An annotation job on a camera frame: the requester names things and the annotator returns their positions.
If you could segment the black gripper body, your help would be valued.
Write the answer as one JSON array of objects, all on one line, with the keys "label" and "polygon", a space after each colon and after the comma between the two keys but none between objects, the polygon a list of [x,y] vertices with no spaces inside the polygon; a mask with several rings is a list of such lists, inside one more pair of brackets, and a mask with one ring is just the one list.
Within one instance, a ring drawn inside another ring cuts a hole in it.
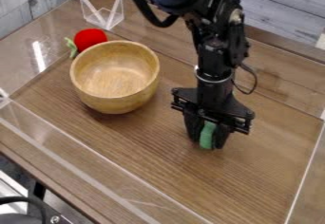
[{"label": "black gripper body", "polygon": [[192,111],[205,121],[229,125],[232,132],[248,134],[256,113],[237,100],[233,90],[233,76],[211,82],[199,79],[196,87],[172,89],[172,107],[184,116],[187,111]]}]

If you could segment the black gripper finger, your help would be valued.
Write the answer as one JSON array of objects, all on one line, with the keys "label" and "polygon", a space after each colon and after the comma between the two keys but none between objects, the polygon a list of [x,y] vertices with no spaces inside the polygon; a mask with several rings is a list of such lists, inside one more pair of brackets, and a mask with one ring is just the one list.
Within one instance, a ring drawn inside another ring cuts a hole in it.
[{"label": "black gripper finger", "polygon": [[227,140],[232,134],[232,128],[227,124],[220,124],[213,132],[213,146],[216,149],[223,149]]},{"label": "black gripper finger", "polygon": [[185,112],[185,125],[188,136],[193,142],[200,141],[201,131],[205,127],[205,120],[192,111]]}]

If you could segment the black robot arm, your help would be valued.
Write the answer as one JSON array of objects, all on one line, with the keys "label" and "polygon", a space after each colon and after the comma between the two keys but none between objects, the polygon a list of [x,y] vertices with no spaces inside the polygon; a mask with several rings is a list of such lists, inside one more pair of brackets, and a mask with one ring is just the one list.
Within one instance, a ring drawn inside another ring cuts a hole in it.
[{"label": "black robot arm", "polygon": [[197,86],[175,88],[172,107],[184,113],[188,136],[204,149],[221,149],[231,134],[249,133],[256,113],[236,98],[236,71],[251,43],[240,0],[134,0],[142,15],[160,27],[184,19],[192,32],[199,64]]}]

